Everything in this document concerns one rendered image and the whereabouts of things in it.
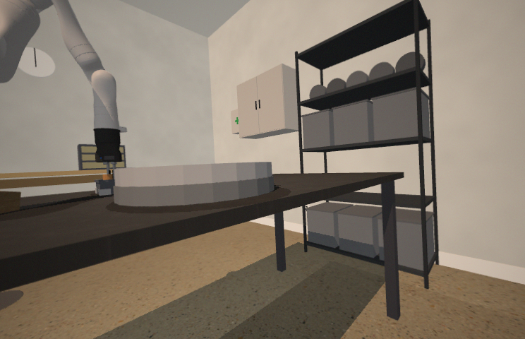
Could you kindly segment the grey two-compartment bin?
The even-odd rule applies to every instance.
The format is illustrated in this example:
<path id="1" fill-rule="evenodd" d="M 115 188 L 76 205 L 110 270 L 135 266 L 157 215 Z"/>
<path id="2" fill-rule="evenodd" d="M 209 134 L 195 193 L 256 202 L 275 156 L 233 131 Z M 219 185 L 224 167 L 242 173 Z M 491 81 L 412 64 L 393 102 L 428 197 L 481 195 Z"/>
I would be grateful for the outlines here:
<path id="1" fill-rule="evenodd" d="M 115 185 L 114 179 L 108 179 L 108 180 L 96 179 L 95 182 L 96 182 L 95 193 L 99 194 L 99 196 L 114 194 L 114 190 L 113 190 L 113 186 Z"/>

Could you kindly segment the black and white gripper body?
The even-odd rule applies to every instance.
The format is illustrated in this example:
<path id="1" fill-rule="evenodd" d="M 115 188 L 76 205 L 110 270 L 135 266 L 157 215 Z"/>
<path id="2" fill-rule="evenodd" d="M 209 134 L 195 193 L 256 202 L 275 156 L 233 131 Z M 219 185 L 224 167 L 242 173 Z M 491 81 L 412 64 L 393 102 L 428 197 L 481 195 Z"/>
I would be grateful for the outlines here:
<path id="1" fill-rule="evenodd" d="M 125 126 L 119 126 L 117 116 L 110 114 L 96 114 L 94 116 L 95 162 L 122 162 L 122 154 L 119 150 L 121 140 L 120 133 L 127 132 Z"/>

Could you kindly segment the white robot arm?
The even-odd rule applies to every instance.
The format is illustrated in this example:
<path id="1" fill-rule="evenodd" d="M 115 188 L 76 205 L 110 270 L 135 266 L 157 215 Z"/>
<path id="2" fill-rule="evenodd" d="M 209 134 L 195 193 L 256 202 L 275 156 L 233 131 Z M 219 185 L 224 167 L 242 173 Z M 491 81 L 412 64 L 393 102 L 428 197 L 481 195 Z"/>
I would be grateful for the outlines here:
<path id="1" fill-rule="evenodd" d="M 105 71 L 68 0 L 0 0 L 0 83 L 12 79 L 25 47 L 40 26 L 39 13 L 53 4 L 64 43 L 92 86 L 94 116 L 118 116 L 116 80 Z"/>

